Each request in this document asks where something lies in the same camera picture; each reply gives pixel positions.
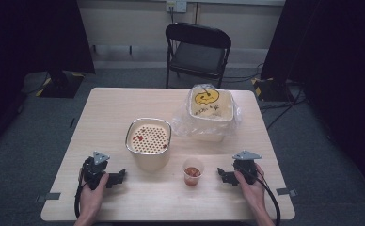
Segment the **black folding chair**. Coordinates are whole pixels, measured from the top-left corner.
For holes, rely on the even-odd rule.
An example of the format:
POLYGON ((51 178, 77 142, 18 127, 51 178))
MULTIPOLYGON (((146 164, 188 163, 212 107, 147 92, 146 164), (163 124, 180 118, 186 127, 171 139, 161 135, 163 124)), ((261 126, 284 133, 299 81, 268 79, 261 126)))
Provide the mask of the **black folding chair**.
POLYGON ((166 28, 167 76, 175 72, 217 80, 221 87, 231 48, 230 36, 218 28, 174 23, 166 28))

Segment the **cream waste bin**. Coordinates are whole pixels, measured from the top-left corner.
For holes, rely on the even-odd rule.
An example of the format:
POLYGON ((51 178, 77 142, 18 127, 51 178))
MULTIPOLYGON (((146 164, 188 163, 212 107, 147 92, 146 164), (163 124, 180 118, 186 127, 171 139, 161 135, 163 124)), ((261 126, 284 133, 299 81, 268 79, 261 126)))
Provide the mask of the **cream waste bin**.
POLYGON ((190 90, 187 111, 193 121, 188 135, 197 140, 220 142, 231 130, 234 121, 234 101, 229 91, 216 89, 219 99, 208 105, 197 105, 194 97, 199 89, 214 89, 198 86, 190 90))

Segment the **grey tape strip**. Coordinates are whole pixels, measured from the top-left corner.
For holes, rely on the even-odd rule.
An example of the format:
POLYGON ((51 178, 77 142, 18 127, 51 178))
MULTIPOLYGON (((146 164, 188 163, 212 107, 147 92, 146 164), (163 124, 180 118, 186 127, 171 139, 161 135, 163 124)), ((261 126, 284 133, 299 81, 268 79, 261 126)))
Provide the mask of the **grey tape strip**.
POLYGON ((276 189, 276 192, 279 196, 281 195, 289 195, 290 197, 295 197, 298 195, 295 189, 289 189, 287 187, 284 188, 278 188, 276 189))
POLYGON ((36 198, 36 202, 40 202, 40 203, 45 203, 46 201, 49 200, 58 200, 60 197, 60 193, 59 192, 49 192, 49 193, 45 193, 45 194, 39 194, 38 197, 36 198))

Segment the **black stand base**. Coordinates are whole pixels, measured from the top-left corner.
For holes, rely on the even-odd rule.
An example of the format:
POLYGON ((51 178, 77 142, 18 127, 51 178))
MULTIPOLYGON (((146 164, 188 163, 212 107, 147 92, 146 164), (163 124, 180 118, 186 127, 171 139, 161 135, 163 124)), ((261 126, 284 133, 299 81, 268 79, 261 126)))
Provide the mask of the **black stand base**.
POLYGON ((270 78, 261 80, 254 78, 251 80, 254 92, 260 101, 264 102, 292 102, 294 100, 288 86, 270 78))
POLYGON ((61 70, 51 70, 48 73, 50 77, 36 93, 38 97, 72 99, 85 78, 80 73, 64 73, 61 70))

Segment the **small clear plastic cup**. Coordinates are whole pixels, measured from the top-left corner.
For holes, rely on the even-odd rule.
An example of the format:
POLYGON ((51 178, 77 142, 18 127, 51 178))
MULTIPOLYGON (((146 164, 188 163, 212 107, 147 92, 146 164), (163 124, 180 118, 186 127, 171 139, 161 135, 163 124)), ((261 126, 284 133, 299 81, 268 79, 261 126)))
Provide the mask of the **small clear plastic cup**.
POLYGON ((196 186, 204 172, 204 164, 197 158, 187 158, 182 164, 184 182, 188 186, 196 186))

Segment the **cream bucket with perforated strainer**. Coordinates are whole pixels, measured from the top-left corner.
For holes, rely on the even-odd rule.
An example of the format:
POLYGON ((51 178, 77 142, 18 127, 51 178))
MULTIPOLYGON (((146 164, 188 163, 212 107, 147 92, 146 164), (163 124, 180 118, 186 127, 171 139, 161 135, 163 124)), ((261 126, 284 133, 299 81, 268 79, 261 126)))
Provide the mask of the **cream bucket with perforated strainer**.
POLYGON ((170 157, 171 126, 165 120, 155 118, 136 119, 130 125, 125 146, 132 154, 135 163, 144 171, 157 171, 163 168, 170 157), (168 146, 160 152, 139 152, 132 146, 132 139, 137 135, 160 135, 168 139, 168 146))

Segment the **clear plastic bin bag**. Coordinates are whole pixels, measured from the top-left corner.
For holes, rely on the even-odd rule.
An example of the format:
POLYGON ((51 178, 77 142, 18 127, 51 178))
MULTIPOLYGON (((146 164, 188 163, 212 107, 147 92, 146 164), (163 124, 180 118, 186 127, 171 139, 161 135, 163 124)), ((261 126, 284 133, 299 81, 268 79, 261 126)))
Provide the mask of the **clear plastic bin bag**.
MULTIPOLYGON (((193 88, 198 87, 198 86, 205 86, 205 87, 211 87, 211 88, 216 89, 216 87, 214 87, 211 84, 198 84, 198 85, 193 86, 193 88)), ((184 102, 182 103, 181 107, 178 110, 176 110, 175 113, 173 114, 173 118, 171 121, 172 130, 178 136, 190 137, 188 135, 188 132, 193 125, 193 121, 189 119, 189 114, 187 111, 190 90, 188 91, 188 94, 187 94, 184 102)), ((234 101, 234 121, 233 121, 233 126, 231 127, 231 130, 226 134, 226 136, 234 134, 237 127, 240 125, 240 123, 242 121, 241 108, 235 102, 234 98, 233 98, 233 101, 234 101)))

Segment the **person's right hand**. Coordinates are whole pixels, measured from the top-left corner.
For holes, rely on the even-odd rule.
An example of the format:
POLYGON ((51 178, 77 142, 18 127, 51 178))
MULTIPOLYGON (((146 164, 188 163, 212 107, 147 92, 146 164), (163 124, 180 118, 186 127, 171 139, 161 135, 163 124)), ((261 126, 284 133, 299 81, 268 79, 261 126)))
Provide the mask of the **person's right hand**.
POLYGON ((239 182, 239 185, 240 185, 243 195, 246 199, 246 202, 249 205, 249 209, 253 213, 266 210, 265 202, 264 202, 265 188, 263 186, 263 178, 262 178, 263 171, 262 171, 262 168, 258 164, 256 164, 256 167, 257 167, 257 172, 258 172, 258 179, 252 185, 250 185, 246 181, 244 175, 240 171, 236 170, 234 172, 234 175, 239 182))

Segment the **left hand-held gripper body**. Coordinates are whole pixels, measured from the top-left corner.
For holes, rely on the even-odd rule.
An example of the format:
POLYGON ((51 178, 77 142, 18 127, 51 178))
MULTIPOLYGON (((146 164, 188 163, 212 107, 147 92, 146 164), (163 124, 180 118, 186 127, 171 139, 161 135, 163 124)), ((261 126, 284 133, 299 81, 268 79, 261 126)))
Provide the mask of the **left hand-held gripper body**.
POLYGON ((93 152, 82 166, 82 179, 88 184, 91 190, 95 190, 101 181, 108 164, 109 155, 93 152))

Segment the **person's left hand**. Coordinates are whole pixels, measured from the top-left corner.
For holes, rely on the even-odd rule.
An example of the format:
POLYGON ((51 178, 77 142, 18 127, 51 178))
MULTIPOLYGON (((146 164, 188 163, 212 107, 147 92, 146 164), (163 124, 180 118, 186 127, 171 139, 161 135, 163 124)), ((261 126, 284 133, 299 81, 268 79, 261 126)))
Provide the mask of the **person's left hand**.
POLYGON ((91 190, 89 186, 83 186, 80 196, 80 219, 88 221, 96 217, 101 209, 108 178, 109 174, 105 173, 94 190, 91 190))

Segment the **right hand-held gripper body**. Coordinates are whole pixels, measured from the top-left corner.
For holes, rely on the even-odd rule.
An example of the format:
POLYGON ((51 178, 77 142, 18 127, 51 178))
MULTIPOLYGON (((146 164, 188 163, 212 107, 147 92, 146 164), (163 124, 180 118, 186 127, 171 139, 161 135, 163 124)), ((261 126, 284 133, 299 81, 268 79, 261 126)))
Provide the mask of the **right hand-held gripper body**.
POLYGON ((235 154, 232 159, 234 160, 234 169, 241 172, 248 184, 253 185, 258 178, 255 160, 262 159, 262 157, 256 153, 243 150, 235 154))

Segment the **yellow waste piece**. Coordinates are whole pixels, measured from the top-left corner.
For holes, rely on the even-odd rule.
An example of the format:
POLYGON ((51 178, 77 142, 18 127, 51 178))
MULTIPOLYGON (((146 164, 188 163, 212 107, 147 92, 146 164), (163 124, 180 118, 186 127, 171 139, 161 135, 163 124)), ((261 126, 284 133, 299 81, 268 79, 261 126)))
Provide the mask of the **yellow waste piece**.
POLYGON ((219 92, 216 89, 199 89, 194 100, 197 105, 208 105, 219 99, 219 92))

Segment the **black curtain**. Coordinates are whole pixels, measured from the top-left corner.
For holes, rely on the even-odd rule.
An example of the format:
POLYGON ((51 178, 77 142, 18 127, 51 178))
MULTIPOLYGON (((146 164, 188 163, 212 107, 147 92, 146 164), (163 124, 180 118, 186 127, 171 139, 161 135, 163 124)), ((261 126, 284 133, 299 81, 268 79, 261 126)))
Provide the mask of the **black curtain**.
POLYGON ((95 72, 77 0, 0 0, 0 136, 24 78, 51 70, 95 72))
POLYGON ((262 78, 302 83, 365 177, 365 0, 285 0, 262 78))

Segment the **white wall socket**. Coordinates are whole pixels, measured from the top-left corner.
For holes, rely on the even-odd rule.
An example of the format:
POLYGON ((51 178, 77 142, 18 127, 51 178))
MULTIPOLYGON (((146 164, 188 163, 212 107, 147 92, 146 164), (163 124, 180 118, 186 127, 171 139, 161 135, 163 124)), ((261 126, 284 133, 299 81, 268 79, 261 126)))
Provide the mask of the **white wall socket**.
POLYGON ((185 13, 187 11, 187 2, 183 0, 166 0, 166 11, 185 13))

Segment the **red food scraps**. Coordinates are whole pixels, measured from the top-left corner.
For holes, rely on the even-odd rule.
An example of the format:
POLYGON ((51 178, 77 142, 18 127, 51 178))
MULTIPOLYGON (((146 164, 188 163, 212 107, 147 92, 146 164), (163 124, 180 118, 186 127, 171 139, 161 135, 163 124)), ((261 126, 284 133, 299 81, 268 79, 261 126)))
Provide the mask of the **red food scraps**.
POLYGON ((137 135, 132 139, 132 146, 139 152, 160 152, 168 146, 168 139, 160 135, 137 135))

